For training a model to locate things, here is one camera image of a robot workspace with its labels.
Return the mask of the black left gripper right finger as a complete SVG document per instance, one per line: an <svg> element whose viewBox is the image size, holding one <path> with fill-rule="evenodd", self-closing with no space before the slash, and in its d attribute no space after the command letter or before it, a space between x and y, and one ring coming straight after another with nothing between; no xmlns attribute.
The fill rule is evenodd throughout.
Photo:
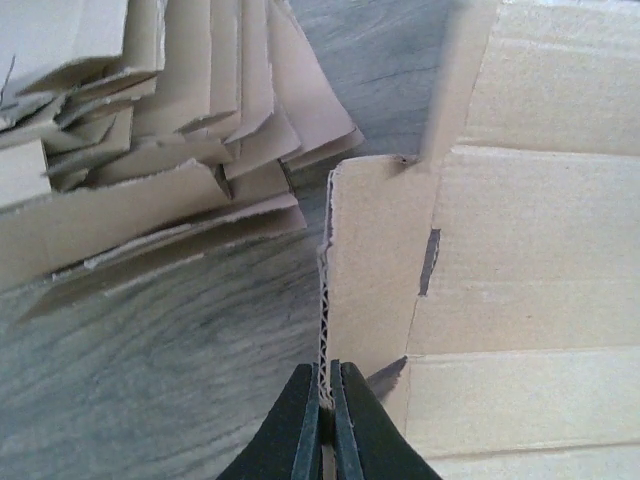
<svg viewBox="0 0 640 480"><path fill-rule="evenodd" d="M331 362L333 450L339 479L429 480L440 476L409 445L352 362Z"/></svg>

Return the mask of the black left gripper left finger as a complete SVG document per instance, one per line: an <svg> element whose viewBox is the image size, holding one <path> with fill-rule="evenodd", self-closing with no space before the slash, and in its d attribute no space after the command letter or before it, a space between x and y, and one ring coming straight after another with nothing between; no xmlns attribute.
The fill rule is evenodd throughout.
<svg viewBox="0 0 640 480"><path fill-rule="evenodd" d="M318 479L318 367L299 364L248 445L220 479Z"/></svg>

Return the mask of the brown cardboard box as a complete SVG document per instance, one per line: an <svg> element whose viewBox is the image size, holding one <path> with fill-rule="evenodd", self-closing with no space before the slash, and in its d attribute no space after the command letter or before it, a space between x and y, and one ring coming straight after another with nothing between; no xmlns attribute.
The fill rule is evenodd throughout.
<svg viewBox="0 0 640 480"><path fill-rule="evenodd" d="M326 357L439 478L638 477L637 2L458 2L421 158L328 193Z"/></svg>

